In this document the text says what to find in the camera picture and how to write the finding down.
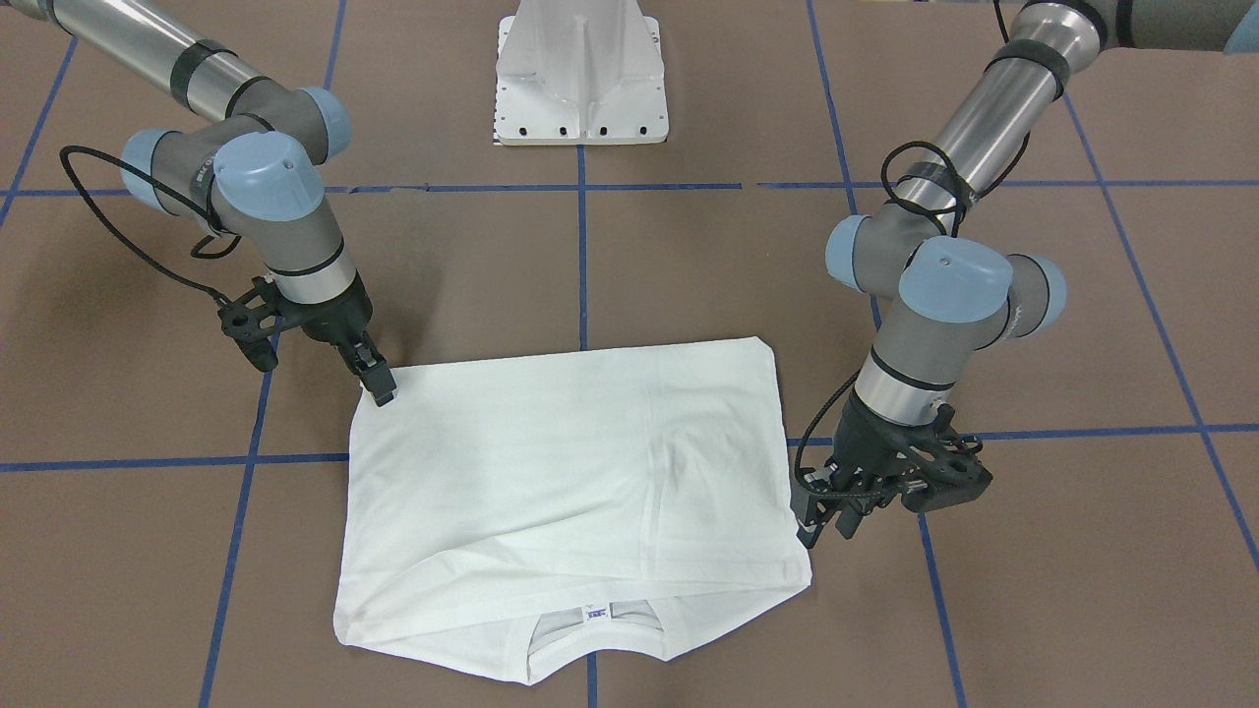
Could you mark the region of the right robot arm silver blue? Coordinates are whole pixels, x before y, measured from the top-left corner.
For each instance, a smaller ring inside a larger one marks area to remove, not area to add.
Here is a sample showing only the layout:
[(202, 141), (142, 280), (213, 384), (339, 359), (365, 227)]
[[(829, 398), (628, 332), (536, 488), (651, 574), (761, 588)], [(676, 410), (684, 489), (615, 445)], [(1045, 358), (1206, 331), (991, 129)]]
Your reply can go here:
[(373, 306), (330, 207), (320, 166), (347, 147), (351, 122), (329, 89), (291, 89), (232, 49), (150, 1), (15, 1), (13, 8), (97, 48), (171, 94), (206, 125), (194, 134), (145, 130), (121, 156), (62, 147), (62, 168), (89, 197), (71, 163), (76, 155), (116, 166), (131, 197), (204, 229), (208, 246), (243, 239), (258, 249), (264, 273), (232, 299), (181, 277), (217, 307), (223, 333), (261, 372), (277, 367), (271, 338), (300, 328), (340, 354), (378, 406), (397, 392), (390, 364), (368, 326)]

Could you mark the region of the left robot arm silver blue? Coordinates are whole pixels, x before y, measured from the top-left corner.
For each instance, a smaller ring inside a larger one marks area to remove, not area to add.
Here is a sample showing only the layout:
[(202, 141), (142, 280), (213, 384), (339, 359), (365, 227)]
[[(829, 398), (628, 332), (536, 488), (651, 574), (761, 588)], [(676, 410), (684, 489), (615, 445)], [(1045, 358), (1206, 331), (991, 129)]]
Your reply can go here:
[(854, 537), (891, 501), (933, 511), (990, 488), (982, 443), (954, 430), (948, 398), (973, 353), (1055, 323), (1066, 285), (1051, 261), (998, 254), (961, 227), (1013, 170), (1069, 81), (1119, 48), (1254, 53), (1256, 4), (1025, 3), (940, 134), (885, 157), (884, 207), (831, 232), (830, 276), (889, 310), (867, 359), (837, 391), (845, 406), (830, 457), (817, 469), (792, 464), (806, 548), (827, 525)]

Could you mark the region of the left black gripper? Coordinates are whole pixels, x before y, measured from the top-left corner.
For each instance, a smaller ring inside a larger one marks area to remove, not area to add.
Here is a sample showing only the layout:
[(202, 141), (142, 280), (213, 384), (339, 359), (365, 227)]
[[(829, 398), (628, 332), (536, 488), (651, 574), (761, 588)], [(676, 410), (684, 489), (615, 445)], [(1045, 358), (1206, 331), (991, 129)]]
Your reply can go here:
[(872, 412), (857, 394), (851, 394), (827, 459), (830, 493), (826, 498), (805, 488), (793, 488), (791, 493), (791, 509), (799, 524), (797, 538), (806, 551), (812, 551), (838, 501), (844, 503), (836, 529), (846, 540), (854, 538), (865, 518), (898, 494), (905, 495), (908, 501), (929, 501), (934, 489), (909, 448), (930, 435), (934, 435), (930, 423), (890, 422)]

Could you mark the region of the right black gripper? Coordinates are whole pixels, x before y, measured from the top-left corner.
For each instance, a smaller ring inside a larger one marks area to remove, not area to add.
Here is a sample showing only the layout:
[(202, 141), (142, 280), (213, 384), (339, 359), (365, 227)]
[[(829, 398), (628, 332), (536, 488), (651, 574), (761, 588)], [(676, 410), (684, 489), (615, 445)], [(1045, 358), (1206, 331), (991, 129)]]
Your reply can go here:
[(397, 382), (390, 364), (368, 334), (374, 307), (363, 278), (354, 278), (341, 295), (329, 301), (296, 305), (296, 312), (302, 331), (336, 349), (378, 407), (392, 403)]

